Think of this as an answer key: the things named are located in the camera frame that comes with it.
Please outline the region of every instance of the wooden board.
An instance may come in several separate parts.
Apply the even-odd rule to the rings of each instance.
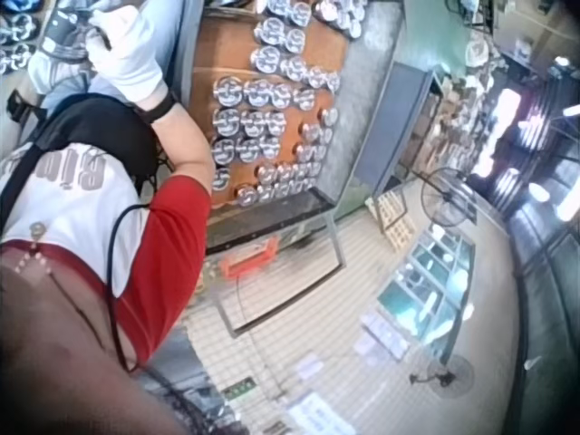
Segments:
[[[272,83],[287,82],[299,88],[300,84],[289,82],[278,75],[264,75],[253,70],[250,54],[261,45],[254,39],[254,29],[259,22],[257,15],[242,16],[240,19],[205,17],[199,31],[198,46],[193,68],[193,87],[190,96],[189,113],[204,131],[208,140],[216,133],[212,125],[212,114],[219,103],[213,98],[214,82],[225,76],[236,76],[243,82],[267,78]],[[324,70],[340,72],[346,54],[348,41],[337,32],[313,20],[306,29],[306,47],[303,58],[308,66],[320,66]],[[282,149],[274,163],[295,162],[293,149],[300,141],[298,129],[303,123],[318,123],[318,113],[334,104],[333,95],[326,90],[316,93],[316,103],[311,111],[300,111],[296,107],[284,110],[286,130],[282,137]],[[240,111],[253,109],[240,104]],[[261,111],[274,110],[267,106]],[[266,159],[252,164],[234,161],[230,168],[231,181],[227,190],[216,192],[212,198],[214,207],[235,201],[235,189],[241,184],[256,184],[256,166]]]

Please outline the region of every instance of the metal lid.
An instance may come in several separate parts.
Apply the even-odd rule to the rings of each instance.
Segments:
[[[292,102],[293,88],[288,83],[279,83],[272,89],[272,105],[277,109],[285,109]]]
[[[236,188],[236,201],[240,207],[253,206],[257,199],[257,191],[254,186],[245,184]]]
[[[273,87],[266,79],[251,80],[244,85],[244,96],[251,106],[264,107],[272,97]]]
[[[230,179],[231,179],[231,176],[229,175],[229,169],[228,168],[220,168],[220,169],[216,170],[216,175],[214,176],[212,188],[216,192],[221,192],[223,190],[226,190],[227,186],[229,186]]]
[[[260,149],[262,150],[262,154],[268,160],[273,160],[280,154],[280,150],[282,149],[282,145],[280,144],[280,139],[274,136],[262,136],[260,138]]]
[[[214,139],[211,154],[218,165],[228,165],[236,156],[236,144],[232,139]]]
[[[236,109],[215,110],[213,126],[220,136],[229,138],[239,131],[240,114]]]
[[[270,111],[266,114],[266,125],[272,136],[282,136],[286,130],[286,117],[280,111]]]
[[[236,154],[244,163],[253,163],[260,157],[258,139],[240,139],[236,144]]]
[[[237,77],[222,77],[214,83],[214,98],[222,106],[237,106],[243,99],[243,84]]]
[[[250,138],[258,138],[266,129],[266,115],[261,111],[243,111],[241,124]]]
[[[264,163],[256,168],[256,178],[260,184],[269,186],[274,184],[278,178],[276,166],[272,163]]]

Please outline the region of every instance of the shiny metal cap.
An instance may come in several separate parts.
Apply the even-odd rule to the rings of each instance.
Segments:
[[[257,201],[260,204],[270,202],[275,197],[274,186],[258,186],[256,191]]]
[[[277,199],[286,198],[290,195],[290,181],[278,182],[274,185],[274,196]]]
[[[305,143],[316,142],[322,132],[323,129],[320,127],[320,124],[302,124],[300,126],[300,135]]]
[[[268,160],[274,160],[280,154],[282,145],[280,144],[280,139],[274,136],[262,136],[260,138],[260,149],[262,154]]]
[[[229,169],[228,168],[220,168],[220,169],[216,170],[216,175],[214,176],[212,188],[216,192],[221,192],[223,190],[226,190],[227,186],[229,186],[230,179],[231,179],[231,176],[229,175]]]
[[[233,139],[214,139],[211,144],[211,155],[218,165],[226,166],[236,156],[236,143]]]
[[[313,148],[314,148],[313,155],[314,161],[323,161],[326,158],[326,152],[328,151],[328,148],[324,145],[317,145]]]
[[[319,66],[313,66],[308,71],[306,81],[315,89],[320,89],[326,84],[326,73]]]
[[[290,20],[300,26],[300,27],[307,27],[308,23],[310,23],[310,18],[312,17],[312,11],[310,9],[310,5],[304,2],[297,2],[292,6],[292,10],[290,12]]]
[[[250,55],[250,62],[264,74],[273,74],[280,64],[280,50],[270,45],[255,49]]]
[[[316,104],[316,94],[313,89],[302,89],[294,92],[294,104],[301,111],[311,111]]]
[[[236,109],[218,109],[214,111],[212,123],[220,136],[229,138],[239,131],[240,119]]]
[[[264,163],[256,168],[256,178],[260,184],[269,186],[274,184],[278,178],[276,166],[272,163]]]
[[[282,136],[286,130],[286,117],[280,111],[270,111],[266,114],[266,125],[272,136]]]
[[[257,203],[257,191],[254,186],[245,184],[236,188],[236,201],[240,207],[250,207]]]
[[[240,122],[250,138],[262,136],[266,129],[266,115],[261,111],[243,111]]]
[[[244,96],[246,101],[253,107],[264,107],[272,97],[274,85],[266,79],[256,79],[246,82]]]
[[[244,163],[253,163],[260,157],[259,139],[239,139],[236,154]]]
[[[300,56],[284,59],[280,63],[280,71],[293,82],[301,82],[308,74],[305,60]]]
[[[243,84],[237,77],[222,77],[214,83],[214,98],[222,106],[235,107],[243,99]]]
[[[321,109],[318,113],[318,119],[325,127],[333,127],[338,122],[338,109]]]
[[[302,54],[306,47],[306,34],[301,29],[292,29],[286,34],[285,48],[288,52]]]
[[[288,83],[279,83],[272,89],[272,105],[277,109],[285,109],[292,102],[293,88]]]
[[[267,18],[258,23],[254,30],[256,40],[266,45],[283,45],[285,42],[285,26],[279,18]]]
[[[280,163],[276,170],[278,171],[278,181],[286,183],[292,178],[292,165],[288,163]]]

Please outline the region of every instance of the white glove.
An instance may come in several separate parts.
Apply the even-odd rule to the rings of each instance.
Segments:
[[[63,63],[42,52],[33,54],[28,62],[28,75],[34,88],[41,95],[50,93],[63,80],[81,73],[88,73],[90,70],[91,66],[88,63]]]
[[[90,23],[107,35],[111,49],[106,48],[96,30],[91,31],[87,35],[89,60],[127,100],[139,103],[160,87],[167,90],[152,47],[153,26],[136,7],[125,6],[109,13],[95,11]]]

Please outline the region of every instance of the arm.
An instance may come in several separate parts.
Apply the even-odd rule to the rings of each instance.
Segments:
[[[139,106],[152,110],[167,94],[163,83],[159,90]],[[211,186],[216,166],[211,156],[208,141],[198,125],[191,119],[181,104],[176,104],[163,118],[152,125],[161,147],[175,167],[173,175],[185,175],[195,179],[211,195]]]
[[[89,59],[97,72],[144,111],[156,108],[168,87],[150,48],[151,23],[132,6],[108,14],[95,12],[91,23],[107,34],[110,43],[108,48],[96,32],[87,37]],[[208,141],[185,109],[176,104],[152,127],[175,166],[175,175],[191,177],[211,192],[215,168]]]

